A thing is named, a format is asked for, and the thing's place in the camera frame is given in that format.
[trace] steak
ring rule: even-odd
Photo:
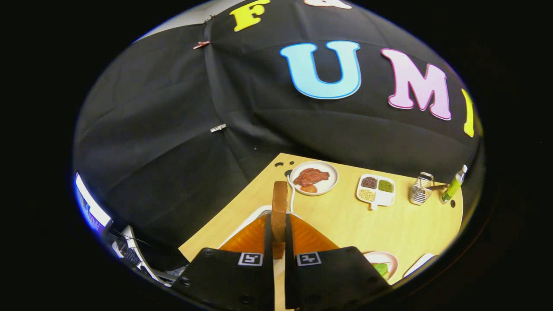
[[[328,180],[330,174],[328,172],[321,172],[316,168],[306,168],[300,172],[300,175],[294,179],[294,184],[301,186],[309,186],[320,182],[321,180]]]

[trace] metal utensil holder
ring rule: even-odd
[[[421,172],[411,189],[409,201],[416,205],[422,205],[430,195],[432,195],[432,190],[426,188],[430,186],[430,184],[435,185],[434,176],[429,173]]]

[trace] green bottle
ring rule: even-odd
[[[455,195],[455,192],[461,187],[461,184],[465,180],[465,174],[467,173],[467,166],[463,165],[463,168],[455,174],[455,178],[453,178],[453,181],[450,183],[449,187],[447,187],[447,190],[444,192],[444,194],[440,197],[440,201],[442,201],[442,204],[446,204],[453,198]]]

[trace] letter u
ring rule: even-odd
[[[355,93],[361,86],[361,70],[357,61],[358,43],[351,41],[330,41],[326,47],[336,52],[342,77],[334,83],[321,81],[317,76],[313,52],[317,46],[312,43],[289,45],[280,50],[286,57],[292,83],[300,93],[316,99],[341,99]]]

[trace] white cable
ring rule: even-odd
[[[292,198],[290,199],[290,214],[294,213],[294,196],[296,195],[296,187],[292,184],[292,181],[290,180],[290,175],[288,175],[288,183],[292,187]]]

